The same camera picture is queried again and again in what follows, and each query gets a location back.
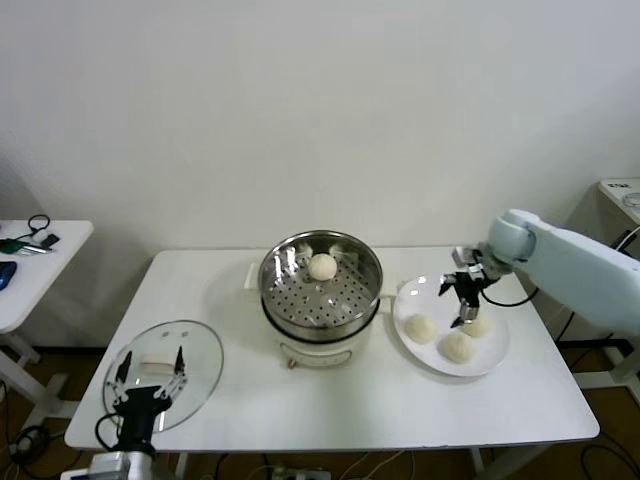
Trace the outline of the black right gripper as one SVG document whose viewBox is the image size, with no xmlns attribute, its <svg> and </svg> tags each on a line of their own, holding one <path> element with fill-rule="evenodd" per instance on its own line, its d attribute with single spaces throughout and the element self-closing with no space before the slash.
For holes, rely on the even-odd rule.
<svg viewBox="0 0 640 480">
<path fill-rule="evenodd" d="M 438 295 L 444 295 L 451 287 L 455 286 L 457 297 L 460 301 L 458 316 L 452 322 L 451 327 L 457 328 L 472 323 L 478 316 L 479 294 L 481 286 L 466 272 L 446 273 L 440 277 Z"/>
</svg>

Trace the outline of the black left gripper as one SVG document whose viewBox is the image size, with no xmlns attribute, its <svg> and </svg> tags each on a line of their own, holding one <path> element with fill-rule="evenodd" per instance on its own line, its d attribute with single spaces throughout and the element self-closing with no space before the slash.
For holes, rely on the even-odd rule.
<svg viewBox="0 0 640 480">
<path fill-rule="evenodd" d="M 151 442 L 156 417 L 171 407 L 185 389 L 188 378 L 183 348 L 179 347 L 173 370 L 162 386 L 136 387 L 125 391 L 125 384 L 132 362 L 128 351 L 118 365 L 112 379 L 105 382 L 113 394 L 115 413 L 122 419 L 116 449 L 153 449 Z"/>
</svg>

